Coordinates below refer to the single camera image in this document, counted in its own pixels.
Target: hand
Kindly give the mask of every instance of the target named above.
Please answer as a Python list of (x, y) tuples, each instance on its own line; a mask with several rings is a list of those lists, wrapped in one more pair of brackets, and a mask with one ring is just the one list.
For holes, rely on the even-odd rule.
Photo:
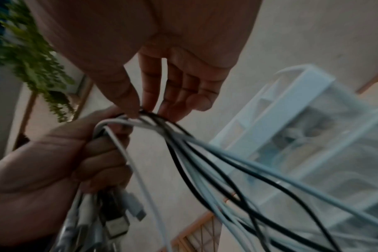
[[(57, 233), (78, 181), (85, 193), (126, 186), (131, 171), (112, 141), (91, 140), (95, 125), (119, 112), (113, 107), (66, 123), (0, 161), (0, 245)], [(127, 146), (132, 128), (111, 128)]]
[(261, 0), (26, 0), (55, 49), (81, 68), (110, 101), (137, 117), (139, 97), (124, 64), (139, 52), (142, 106), (168, 80), (159, 114), (178, 121), (206, 111), (236, 64)]

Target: bundle of cables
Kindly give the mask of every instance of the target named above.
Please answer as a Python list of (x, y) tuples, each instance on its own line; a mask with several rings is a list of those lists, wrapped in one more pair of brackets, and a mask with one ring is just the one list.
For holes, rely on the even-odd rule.
[[(110, 136), (114, 144), (117, 146), (118, 150), (130, 164), (131, 169), (133, 170), (133, 174), (137, 177), (142, 192), (144, 193), (144, 196), (148, 201), (153, 214), (155, 215), (157, 225), (166, 244), (168, 252), (172, 252), (172, 248), (169, 243), (170, 239), (168, 238), (160, 213), (158, 212), (155, 203), (150, 196), (150, 193), (146, 189), (146, 186), (140, 177), (134, 161), (129, 156), (127, 150), (123, 147), (118, 138), (114, 135), (112, 130), (107, 126), (108, 124), (122, 124), (133, 127), (141, 127), (149, 130), (154, 130), (155, 132), (160, 134), (165, 139), (172, 159), (190, 191), (204, 207), (213, 212), (215, 216), (227, 227), (227, 229), (235, 237), (235, 239), (245, 252), (257, 251), (257, 247), (258, 250), (261, 251), (259, 246), (255, 244), (256, 239), (250, 237), (250, 234), (257, 237), (259, 244), (266, 252), (270, 252), (272, 247), (275, 247), (276, 249), (284, 252), (307, 250), (322, 252), (342, 251), (337, 242), (332, 238), (332, 235), (323, 226), (321, 221), (317, 218), (317, 216), (312, 212), (311, 208), (307, 206), (306, 203), (304, 203), (297, 195), (292, 193), (286, 187), (265, 177), (263, 174), (275, 177), (283, 182), (291, 184), (293, 187), (296, 187), (314, 197), (317, 197), (322, 201), (325, 201), (335, 207), (353, 214), (358, 218), (362, 218), (363, 220), (378, 226), (377, 218), (365, 212), (361, 212), (350, 206), (347, 206), (339, 200), (334, 199), (329, 195), (326, 195), (299, 181), (292, 180), (284, 174), (281, 174), (263, 164), (242, 159), (235, 154), (201, 142), (195, 139), (178, 124), (171, 123), (156, 114), (141, 111), (139, 119), (132, 120), (128, 119), (124, 115), (121, 115), (117, 118), (106, 119), (98, 123), (94, 130), (94, 136), (98, 135), (99, 132), (105, 130), (105, 132)], [(238, 186), (230, 179), (229, 176), (227, 176), (211, 160), (204, 156), (199, 151), (199, 148), (208, 151), (216, 158), (231, 165), (237, 170), (246, 173), (249, 176), (252, 176), (264, 183), (267, 183), (268, 185), (281, 190), (287, 196), (291, 197), (306, 211), (310, 218), (316, 223), (324, 237), (329, 242), (330, 246), (326, 247), (317, 244), (265, 217), (260, 212), (259, 207), (240, 191)], [(230, 206), (228, 206), (223, 200), (223, 197), (216, 195), (215, 191), (219, 192), (223, 197), (226, 197), (232, 203), (238, 206), (242, 211), (246, 213), (246, 216), (237, 213)], [(268, 228), (271, 228), (284, 235), (285, 237), (296, 241), (296, 244), (298, 246), (287, 243), (287, 239), (270, 237)]]

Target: floor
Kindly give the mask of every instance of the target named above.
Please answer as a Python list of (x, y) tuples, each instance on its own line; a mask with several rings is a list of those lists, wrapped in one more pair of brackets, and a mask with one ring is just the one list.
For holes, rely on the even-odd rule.
[[(374, 77), (378, 73), (378, 0), (265, 0), (214, 107), (204, 113), (193, 112), (180, 123), (197, 138), (209, 141), (276, 71), (305, 63), (322, 67), (353, 90)], [(137, 58), (126, 68), (141, 93)], [(165, 85), (166, 72), (163, 76)], [(94, 88), (82, 116), (109, 104)], [(173, 238), (205, 209), (188, 191), (156, 134), (135, 129), (129, 152)], [(128, 190), (143, 199), (135, 178)], [(131, 223), (121, 246), (124, 252), (155, 252), (162, 246), (151, 213), (142, 222)]]

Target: green leaves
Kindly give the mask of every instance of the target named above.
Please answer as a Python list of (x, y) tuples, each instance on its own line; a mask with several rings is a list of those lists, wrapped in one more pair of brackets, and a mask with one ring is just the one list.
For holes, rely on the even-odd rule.
[(10, 66), (30, 90), (43, 95), (60, 122), (67, 121), (74, 109), (65, 94), (49, 88), (65, 89), (74, 80), (52, 54), (52, 47), (38, 32), (23, 0), (13, 1), (7, 7), (8, 13), (0, 12), (0, 23), (8, 31), (0, 36), (0, 66)]

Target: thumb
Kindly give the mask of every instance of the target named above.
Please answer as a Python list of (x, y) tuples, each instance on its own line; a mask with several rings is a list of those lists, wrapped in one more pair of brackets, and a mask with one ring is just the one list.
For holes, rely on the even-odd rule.
[(100, 121), (115, 117), (121, 113), (122, 111), (119, 107), (112, 105), (104, 110), (92, 112), (88, 116), (73, 122), (65, 123), (64, 125), (51, 130), (47, 136), (87, 141), (92, 138), (93, 130)]
[(118, 74), (109, 75), (107, 81), (96, 85), (103, 95), (116, 104), (128, 117), (137, 118), (139, 116), (139, 96), (124, 67), (119, 69)]

